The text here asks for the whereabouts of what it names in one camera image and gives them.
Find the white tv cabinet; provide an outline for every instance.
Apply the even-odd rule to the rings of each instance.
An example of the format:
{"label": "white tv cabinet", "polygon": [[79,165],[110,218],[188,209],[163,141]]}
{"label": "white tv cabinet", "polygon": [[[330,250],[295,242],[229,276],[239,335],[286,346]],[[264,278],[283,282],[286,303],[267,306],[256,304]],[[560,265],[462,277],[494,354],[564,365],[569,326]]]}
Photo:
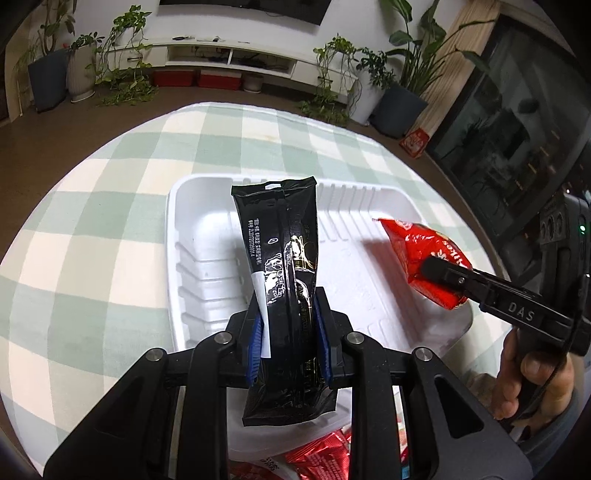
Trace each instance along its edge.
{"label": "white tv cabinet", "polygon": [[[221,39],[214,42],[147,38],[143,43],[152,46],[141,51],[141,55],[143,61],[152,64],[153,67],[216,67],[242,70],[273,75],[312,86],[317,86],[319,81],[320,72],[313,56],[306,57],[279,48]],[[255,59],[260,61],[260,66],[252,65]],[[346,98],[356,77],[350,72],[342,76],[337,60],[335,59],[333,67],[329,70],[332,91]],[[109,52],[111,68],[134,67],[137,61],[138,52],[130,47],[115,47]]]}

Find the screw head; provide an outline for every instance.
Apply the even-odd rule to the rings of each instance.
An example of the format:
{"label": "screw head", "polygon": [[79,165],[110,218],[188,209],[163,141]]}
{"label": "screw head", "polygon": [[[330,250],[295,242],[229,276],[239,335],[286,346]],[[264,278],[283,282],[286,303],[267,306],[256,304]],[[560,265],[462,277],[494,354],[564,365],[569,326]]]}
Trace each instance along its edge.
{"label": "screw head", "polygon": [[146,360],[150,362],[157,362],[164,356],[164,351],[161,348],[151,348],[146,352]]}
{"label": "screw head", "polygon": [[220,332],[215,337],[213,337],[213,339],[216,341],[216,343],[226,345],[232,341],[232,334],[230,332]]}
{"label": "screw head", "polygon": [[347,334],[346,339],[349,343],[352,343],[354,345],[359,345],[360,343],[362,343],[365,340],[365,337],[363,336],[363,333],[350,332]]}
{"label": "screw head", "polygon": [[421,348],[417,348],[414,354],[419,360],[422,360],[423,362],[428,362],[431,358],[433,358],[433,352],[423,346]]}

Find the red storage box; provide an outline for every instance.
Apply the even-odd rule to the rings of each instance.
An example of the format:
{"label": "red storage box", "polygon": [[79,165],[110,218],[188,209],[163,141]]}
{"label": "red storage box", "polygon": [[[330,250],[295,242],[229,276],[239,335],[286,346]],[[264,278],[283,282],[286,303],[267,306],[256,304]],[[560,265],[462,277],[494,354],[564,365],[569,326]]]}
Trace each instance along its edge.
{"label": "red storage box", "polygon": [[197,86],[204,88],[221,88],[238,90],[242,82],[242,73],[227,70],[201,69]]}
{"label": "red storage box", "polygon": [[157,70],[152,74],[152,82],[158,87],[190,87],[194,78],[194,70]]}

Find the floor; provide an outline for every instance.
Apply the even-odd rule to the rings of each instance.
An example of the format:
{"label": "floor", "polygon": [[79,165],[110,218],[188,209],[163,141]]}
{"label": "floor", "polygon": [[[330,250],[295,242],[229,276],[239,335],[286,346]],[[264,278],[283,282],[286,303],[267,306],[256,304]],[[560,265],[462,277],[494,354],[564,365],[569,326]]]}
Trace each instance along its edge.
{"label": "floor", "polygon": [[[136,106],[97,107],[93,98],[77,104],[64,102],[42,114],[32,109],[26,111],[15,122],[0,127],[0,259],[44,195],[74,166],[112,138],[147,120],[196,102],[245,103],[299,113],[297,96],[293,90],[272,86],[265,86],[258,95],[165,87],[152,102]],[[349,128],[383,144],[432,185],[474,230],[489,256],[495,258],[492,245],[476,218],[428,156],[413,160],[397,140],[381,135],[374,128],[354,122]],[[15,440],[1,402],[0,427]]]}

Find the potted plant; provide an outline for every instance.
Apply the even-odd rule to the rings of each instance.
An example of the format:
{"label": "potted plant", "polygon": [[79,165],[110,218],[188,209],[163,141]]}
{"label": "potted plant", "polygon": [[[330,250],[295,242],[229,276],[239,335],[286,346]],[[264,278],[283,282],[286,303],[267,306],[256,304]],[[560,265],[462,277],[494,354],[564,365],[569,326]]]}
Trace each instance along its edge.
{"label": "potted plant", "polygon": [[368,118],[384,95],[396,81],[394,72],[387,68],[388,56],[380,51],[362,48],[361,60],[356,66],[357,81],[349,95],[348,112],[351,120],[368,125]]}
{"label": "potted plant", "polygon": [[132,5],[128,12],[113,21],[116,31],[115,46],[125,47],[136,44],[144,39],[143,29],[146,17],[152,12],[142,12],[141,5]]}
{"label": "potted plant", "polygon": [[389,2],[402,16],[406,28],[390,35],[389,41],[396,48],[387,52],[386,55],[403,57],[404,66],[398,84],[391,86],[382,97],[372,124],[385,135],[401,138],[427,106],[427,102],[421,96],[433,82],[441,77],[441,68],[448,57],[460,53],[479,70],[488,73],[488,65],[474,51],[456,48],[445,55],[439,56],[438,53],[464,28],[490,23],[492,20],[462,24],[446,38],[446,31],[434,19],[439,3],[439,0],[435,0],[421,17],[422,38],[415,39],[409,34],[408,28],[408,24],[413,20],[413,9],[410,4],[407,0],[389,0]]}
{"label": "potted plant", "polygon": [[37,37],[21,58],[20,65],[29,63],[29,79],[35,107],[44,112],[57,106],[66,97],[67,50],[56,50],[60,27],[65,25],[74,33],[77,0],[43,0],[45,23],[39,27]]}
{"label": "potted plant", "polygon": [[[142,12],[140,9],[139,5],[132,5],[129,12],[115,18],[105,42],[96,48],[99,58],[96,65],[95,83],[108,85],[111,90],[111,94],[101,100],[102,105],[119,105],[121,103],[135,105],[137,102],[148,102],[154,98],[158,91],[158,87],[150,83],[149,76],[144,72],[144,69],[152,67],[151,64],[144,62],[144,55],[151,45],[142,43],[145,19],[150,15],[150,12]],[[120,68],[121,58],[127,56],[113,54],[113,50],[124,28],[131,29],[132,36],[136,38],[133,41],[130,38],[124,46],[129,47],[137,55],[134,55],[136,60],[133,66],[128,66],[126,63],[124,68]]]}
{"label": "potted plant", "polygon": [[70,46],[67,85],[72,103],[95,94],[96,49],[103,41],[97,32],[81,35]]}
{"label": "potted plant", "polygon": [[[349,108],[345,108],[338,100],[338,94],[332,89],[332,84],[335,79],[339,82],[338,91],[342,91],[345,87],[346,76],[353,73],[355,68],[353,66],[355,53],[358,51],[353,44],[337,35],[331,41],[326,43],[322,48],[315,48],[316,63],[318,65],[318,86],[316,87],[316,94],[309,102],[302,102],[300,104],[301,112],[305,116],[316,118],[317,120],[326,122],[328,124],[344,126],[349,120]],[[339,72],[336,78],[330,78],[330,66],[339,66]],[[351,100],[352,104],[356,103],[356,98]]]}

